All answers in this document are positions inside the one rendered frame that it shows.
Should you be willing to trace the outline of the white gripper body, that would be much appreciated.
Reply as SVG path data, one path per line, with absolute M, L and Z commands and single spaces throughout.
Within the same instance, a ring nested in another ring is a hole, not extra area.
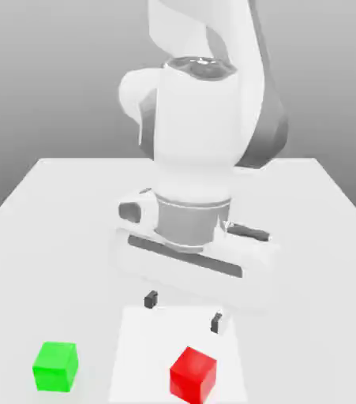
M 200 253 L 175 251 L 134 225 L 114 231 L 114 266 L 126 273 L 216 301 L 230 309 L 264 310 L 271 300 L 280 246 L 230 234 L 219 226 Z

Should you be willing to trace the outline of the small green cube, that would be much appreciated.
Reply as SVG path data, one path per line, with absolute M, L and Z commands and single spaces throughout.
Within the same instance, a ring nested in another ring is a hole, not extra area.
M 79 360 L 74 342 L 44 342 L 33 363 L 38 391 L 70 392 Z

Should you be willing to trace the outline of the small red cube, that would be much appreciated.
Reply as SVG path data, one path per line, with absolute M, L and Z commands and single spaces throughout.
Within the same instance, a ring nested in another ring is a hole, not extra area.
M 204 404 L 216 373 L 216 359 L 187 346 L 170 367 L 170 393 L 189 404 Z

